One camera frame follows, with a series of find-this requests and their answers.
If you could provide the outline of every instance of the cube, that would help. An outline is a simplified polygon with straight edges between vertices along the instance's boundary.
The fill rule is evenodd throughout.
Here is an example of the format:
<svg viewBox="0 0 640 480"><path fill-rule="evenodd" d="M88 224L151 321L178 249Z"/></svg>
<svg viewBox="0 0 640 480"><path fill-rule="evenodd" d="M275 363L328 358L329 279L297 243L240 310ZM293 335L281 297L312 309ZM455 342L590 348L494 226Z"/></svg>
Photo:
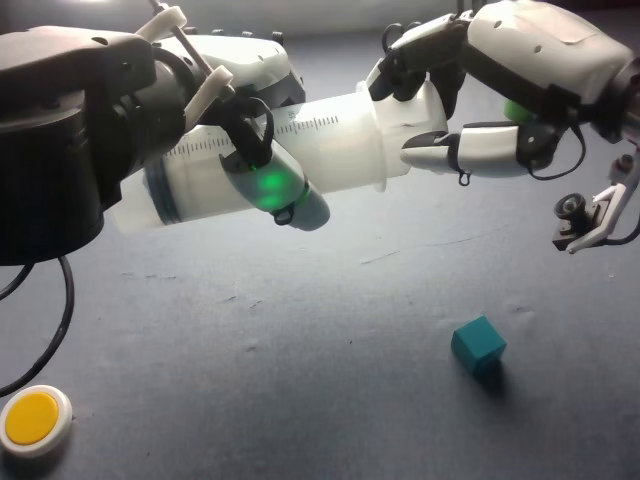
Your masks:
<svg viewBox="0 0 640 480"><path fill-rule="evenodd" d="M464 368L474 376L482 375L499 361L507 342L484 315L453 332L451 349Z"/></svg>

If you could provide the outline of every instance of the green light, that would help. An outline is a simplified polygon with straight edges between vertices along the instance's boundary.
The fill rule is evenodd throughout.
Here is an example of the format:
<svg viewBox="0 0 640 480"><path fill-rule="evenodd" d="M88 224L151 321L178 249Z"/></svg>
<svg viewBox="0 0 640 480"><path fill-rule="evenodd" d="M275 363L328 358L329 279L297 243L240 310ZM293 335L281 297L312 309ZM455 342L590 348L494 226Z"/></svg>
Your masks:
<svg viewBox="0 0 640 480"><path fill-rule="evenodd" d="M282 207L283 198L280 195L265 195L256 202L256 206L262 210L276 210Z"/></svg>
<svg viewBox="0 0 640 480"><path fill-rule="evenodd" d="M270 172L258 177L258 186L262 190L280 190L289 185L289 176L283 172Z"/></svg>

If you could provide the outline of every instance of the large plastic syringe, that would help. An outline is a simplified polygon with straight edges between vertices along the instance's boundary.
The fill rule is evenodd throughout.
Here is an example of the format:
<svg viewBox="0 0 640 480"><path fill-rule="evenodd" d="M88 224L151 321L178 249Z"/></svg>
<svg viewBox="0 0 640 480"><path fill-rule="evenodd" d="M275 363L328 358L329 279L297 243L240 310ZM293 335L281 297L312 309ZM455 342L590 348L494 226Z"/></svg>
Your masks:
<svg viewBox="0 0 640 480"><path fill-rule="evenodd" d="M402 145L411 137L446 131L442 103L426 82L413 100L372 102L364 83L356 93L273 110L275 141L291 154L322 194L364 185L384 190L406 174ZM264 117L257 119L264 127ZM220 155L235 150L219 127L187 133L161 160L122 182L111 211L125 232L252 208L225 173Z"/></svg>

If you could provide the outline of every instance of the yellow button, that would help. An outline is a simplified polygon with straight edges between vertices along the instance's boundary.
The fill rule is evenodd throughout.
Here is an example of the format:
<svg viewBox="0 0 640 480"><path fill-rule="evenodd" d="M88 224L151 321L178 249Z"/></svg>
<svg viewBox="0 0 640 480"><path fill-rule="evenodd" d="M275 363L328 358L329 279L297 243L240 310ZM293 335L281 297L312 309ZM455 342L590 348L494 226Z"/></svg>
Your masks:
<svg viewBox="0 0 640 480"><path fill-rule="evenodd" d="M33 445L51 433L58 421L58 404L51 395L34 392L9 410L5 430L17 445Z"/></svg>

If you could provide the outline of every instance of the tabletop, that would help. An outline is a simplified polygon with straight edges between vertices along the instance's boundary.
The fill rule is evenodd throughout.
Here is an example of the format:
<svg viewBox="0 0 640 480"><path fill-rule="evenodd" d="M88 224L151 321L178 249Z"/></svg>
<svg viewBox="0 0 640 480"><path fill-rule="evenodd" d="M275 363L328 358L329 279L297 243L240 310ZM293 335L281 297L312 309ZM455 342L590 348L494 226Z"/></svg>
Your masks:
<svg viewBox="0 0 640 480"><path fill-rule="evenodd" d="M640 10L588 18L640 51ZM380 56L373 34L287 49L310 100L352 92ZM502 108L467 79L450 129ZM74 319L35 381L69 396L71 434L40 460L0 454L0 478L639 478L640 242L551 244L554 203L606 188L631 150L583 130L566 178L461 188L412 170L383 194L328 195L313 233L256 211L135 236L107 221L69 256ZM551 169L578 153L566 135ZM63 291L48 262L2 302L0 383L44 349ZM451 353L480 315L508 342L499 388Z"/></svg>

